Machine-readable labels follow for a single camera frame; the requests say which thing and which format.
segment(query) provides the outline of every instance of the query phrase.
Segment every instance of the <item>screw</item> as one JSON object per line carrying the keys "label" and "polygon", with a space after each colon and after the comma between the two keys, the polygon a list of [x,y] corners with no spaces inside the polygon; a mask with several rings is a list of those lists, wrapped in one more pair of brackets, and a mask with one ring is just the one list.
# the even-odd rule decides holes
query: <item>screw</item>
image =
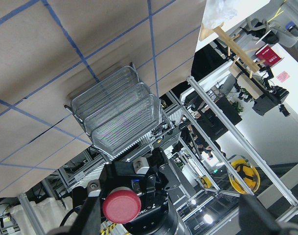
{"label": "screw", "polygon": [[90,184],[90,188],[91,189],[96,189],[98,187],[98,185],[97,184],[95,184],[95,183],[93,183],[93,184]]}

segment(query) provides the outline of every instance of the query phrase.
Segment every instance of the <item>metal tray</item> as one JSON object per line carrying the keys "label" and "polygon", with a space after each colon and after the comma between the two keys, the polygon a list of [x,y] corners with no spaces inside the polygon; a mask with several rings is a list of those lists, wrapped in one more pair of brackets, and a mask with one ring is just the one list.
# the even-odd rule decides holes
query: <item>metal tray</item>
{"label": "metal tray", "polygon": [[139,82],[138,74],[130,66],[124,66],[101,82],[74,98],[70,105],[76,117],[84,120],[96,109],[120,96]]}
{"label": "metal tray", "polygon": [[91,132],[96,148],[115,156],[161,123],[160,100],[149,94]]}
{"label": "metal tray", "polygon": [[150,94],[150,88],[144,83],[137,83],[119,97],[116,97],[114,100],[86,117],[83,120],[85,132],[90,134],[94,128],[118,115],[148,94]]}

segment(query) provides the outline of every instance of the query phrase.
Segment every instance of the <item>plastic bag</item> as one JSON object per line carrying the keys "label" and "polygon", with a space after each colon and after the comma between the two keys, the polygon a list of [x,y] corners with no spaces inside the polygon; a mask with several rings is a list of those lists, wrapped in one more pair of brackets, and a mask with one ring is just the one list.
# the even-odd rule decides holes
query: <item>plastic bag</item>
{"label": "plastic bag", "polygon": [[237,15],[235,9],[239,0],[207,0],[202,23],[205,28],[214,29],[222,22]]}

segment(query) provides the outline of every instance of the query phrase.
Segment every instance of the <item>cardboard surface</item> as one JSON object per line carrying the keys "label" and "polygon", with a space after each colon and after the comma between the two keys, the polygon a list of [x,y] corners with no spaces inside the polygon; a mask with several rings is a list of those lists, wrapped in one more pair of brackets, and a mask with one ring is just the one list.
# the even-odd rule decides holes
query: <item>cardboard surface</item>
{"label": "cardboard surface", "polygon": [[0,1],[0,197],[91,144],[63,107],[76,94],[130,62],[154,94],[184,81],[205,3]]}

